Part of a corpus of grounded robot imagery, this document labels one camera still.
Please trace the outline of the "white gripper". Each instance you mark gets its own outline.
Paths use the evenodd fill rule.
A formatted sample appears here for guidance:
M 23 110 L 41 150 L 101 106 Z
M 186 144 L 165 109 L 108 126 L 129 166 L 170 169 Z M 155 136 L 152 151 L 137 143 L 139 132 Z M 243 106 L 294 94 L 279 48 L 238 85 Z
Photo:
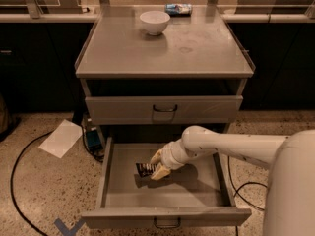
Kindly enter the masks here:
M 150 164 L 157 164 L 151 179 L 158 181 L 169 175 L 171 170 L 177 170 L 187 161 L 185 147 L 181 141 L 170 142 L 159 149 L 150 160 Z

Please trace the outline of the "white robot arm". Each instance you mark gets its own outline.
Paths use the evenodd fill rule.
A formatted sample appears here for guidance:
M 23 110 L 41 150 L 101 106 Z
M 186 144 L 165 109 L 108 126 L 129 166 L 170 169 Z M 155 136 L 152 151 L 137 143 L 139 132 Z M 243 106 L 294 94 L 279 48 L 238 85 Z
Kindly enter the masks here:
M 190 126 L 152 157 L 159 180 L 220 152 L 269 170 L 263 236 L 315 236 L 315 131 L 291 136 L 221 134 Z

